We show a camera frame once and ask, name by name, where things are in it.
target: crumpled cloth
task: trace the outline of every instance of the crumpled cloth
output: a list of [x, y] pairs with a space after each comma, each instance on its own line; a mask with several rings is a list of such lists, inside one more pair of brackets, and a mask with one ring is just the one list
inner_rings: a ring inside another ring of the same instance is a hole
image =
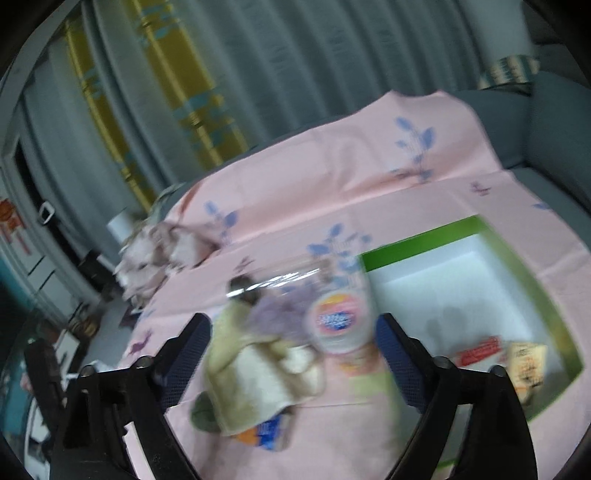
[[252, 333], [278, 335], [297, 345], [310, 343], [306, 315], [320, 295], [313, 283], [282, 295], [263, 295], [246, 318], [245, 327]]
[[244, 322], [250, 309], [244, 301], [230, 300], [213, 324], [206, 352], [204, 380], [224, 436], [251, 429], [324, 391], [315, 351], [278, 336], [248, 333]]
[[213, 251], [210, 242], [185, 227], [144, 224], [121, 249], [115, 269], [124, 300], [143, 308], [170, 275], [196, 267]]

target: floor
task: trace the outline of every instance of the floor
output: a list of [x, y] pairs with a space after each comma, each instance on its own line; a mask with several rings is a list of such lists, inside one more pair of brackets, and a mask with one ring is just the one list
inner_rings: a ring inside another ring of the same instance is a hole
[[110, 367], [117, 366], [131, 338], [131, 328], [119, 327], [128, 305], [120, 298], [109, 303], [101, 320], [100, 329], [92, 339], [82, 365], [100, 360]]

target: yellow curtain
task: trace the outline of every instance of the yellow curtain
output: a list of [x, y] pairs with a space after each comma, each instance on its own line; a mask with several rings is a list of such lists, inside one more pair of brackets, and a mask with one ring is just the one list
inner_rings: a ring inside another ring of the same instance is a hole
[[95, 125], [113, 160], [119, 166], [121, 176], [144, 210], [149, 212], [156, 195], [140, 172], [109, 102], [103, 94], [80, 17], [66, 20], [64, 36], [72, 65]]
[[176, 16], [163, 0], [124, 0], [150, 66], [200, 165], [210, 170], [248, 145]]

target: snack package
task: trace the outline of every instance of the snack package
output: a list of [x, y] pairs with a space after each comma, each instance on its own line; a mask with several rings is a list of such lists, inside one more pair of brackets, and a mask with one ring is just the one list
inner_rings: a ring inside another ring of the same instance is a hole
[[521, 404], [528, 403], [534, 388], [544, 382], [547, 349], [545, 345], [529, 342], [509, 346], [507, 371]]
[[293, 424], [293, 413], [285, 409], [271, 420], [239, 433], [234, 438], [253, 447], [280, 452], [287, 445], [288, 432]]
[[494, 365], [506, 365], [506, 354], [501, 339], [490, 336], [474, 348], [458, 352], [452, 361], [459, 368], [488, 372]]

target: screw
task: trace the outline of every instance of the screw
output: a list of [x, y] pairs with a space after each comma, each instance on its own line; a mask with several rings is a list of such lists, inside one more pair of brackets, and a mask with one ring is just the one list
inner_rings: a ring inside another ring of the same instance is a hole
[[139, 357], [135, 363], [134, 363], [134, 367], [135, 368], [146, 368], [152, 365], [152, 363], [154, 363], [154, 360], [152, 359], [151, 356], [149, 355], [144, 355]]
[[89, 377], [95, 373], [96, 373], [95, 367], [93, 367], [92, 365], [86, 365], [85, 367], [82, 368], [82, 370], [80, 370], [80, 374], [78, 375], [78, 377]]
[[453, 363], [449, 358], [444, 356], [437, 356], [433, 359], [433, 363], [437, 365], [439, 368], [449, 369], [453, 367]]
[[495, 374], [497, 377], [506, 377], [507, 376], [507, 370], [505, 370], [500, 365], [495, 365], [494, 367], [492, 367], [491, 373]]

